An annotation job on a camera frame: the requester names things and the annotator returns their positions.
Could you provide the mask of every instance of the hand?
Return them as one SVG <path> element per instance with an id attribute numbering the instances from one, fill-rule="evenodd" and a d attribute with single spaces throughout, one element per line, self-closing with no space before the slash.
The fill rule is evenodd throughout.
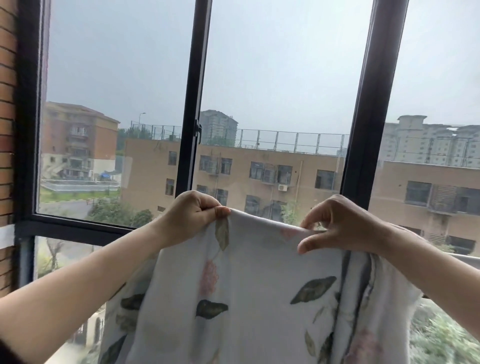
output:
<path id="1" fill-rule="evenodd" d="M 194 237 L 204 226 L 230 214 L 212 196 L 198 191 L 180 194 L 167 211 L 152 221 L 158 234 L 163 235 L 163 248 L 182 243 Z"/>
<path id="2" fill-rule="evenodd" d="M 303 239 L 298 245 L 300 254 L 319 248 L 340 248 L 383 255 L 388 243 L 395 240 L 392 236 L 405 233 L 339 194 L 315 206 L 300 227 L 312 229 L 317 222 L 327 231 Z"/>

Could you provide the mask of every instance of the brown building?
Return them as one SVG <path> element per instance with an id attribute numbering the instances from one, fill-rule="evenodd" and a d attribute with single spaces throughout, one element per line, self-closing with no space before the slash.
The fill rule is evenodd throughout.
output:
<path id="1" fill-rule="evenodd" d="M 174 199 L 180 143 L 128 139 L 121 198 L 163 211 Z M 193 187 L 253 215 L 295 223 L 338 191 L 342 157 L 199 145 Z M 379 164 L 370 211 L 455 252 L 480 256 L 480 170 Z"/>
<path id="2" fill-rule="evenodd" d="M 81 105 L 47 102 L 42 178 L 94 179 L 115 169 L 119 121 Z"/>

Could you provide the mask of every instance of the pink flower print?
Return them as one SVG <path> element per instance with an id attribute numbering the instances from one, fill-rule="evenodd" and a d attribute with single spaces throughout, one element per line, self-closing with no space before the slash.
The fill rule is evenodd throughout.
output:
<path id="1" fill-rule="evenodd" d="M 285 239 L 291 239 L 291 238 L 293 238 L 295 235 L 298 234 L 298 231 L 295 230 L 295 229 L 292 229 L 292 228 L 281 228 L 281 229 L 280 229 L 280 234 L 282 234 L 282 236 L 283 236 Z"/>
<path id="2" fill-rule="evenodd" d="M 218 281 L 218 274 L 216 273 L 216 265 L 213 260 L 207 260 L 200 279 L 200 295 L 209 296 L 215 292 L 215 284 Z"/>
<path id="3" fill-rule="evenodd" d="M 368 330 L 363 329 L 353 339 L 350 351 L 345 357 L 345 364 L 368 364 L 374 362 L 374 358 L 382 354 L 383 349 L 375 336 Z"/>

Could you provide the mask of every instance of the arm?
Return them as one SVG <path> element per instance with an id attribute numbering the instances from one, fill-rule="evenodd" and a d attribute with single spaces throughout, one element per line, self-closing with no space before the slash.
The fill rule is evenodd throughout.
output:
<path id="1" fill-rule="evenodd" d="M 340 195 L 314 207 L 301 225 L 311 228 L 315 222 L 328 231 L 300 242 L 299 253 L 332 247 L 378 254 L 480 340 L 480 270 Z"/>
<path id="2" fill-rule="evenodd" d="M 0 339 L 44 363 L 149 256 L 228 213 L 213 197 L 180 195 L 162 217 L 0 299 Z"/>

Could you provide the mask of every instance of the brick wall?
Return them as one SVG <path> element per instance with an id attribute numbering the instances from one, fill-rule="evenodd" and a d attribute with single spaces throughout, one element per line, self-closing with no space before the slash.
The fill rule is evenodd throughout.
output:
<path id="1" fill-rule="evenodd" d="M 0 228 L 12 223 L 12 152 L 16 86 L 16 0 L 0 0 Z M 10 292 L 13 247 L 0 249 L 0 297 Z"/>

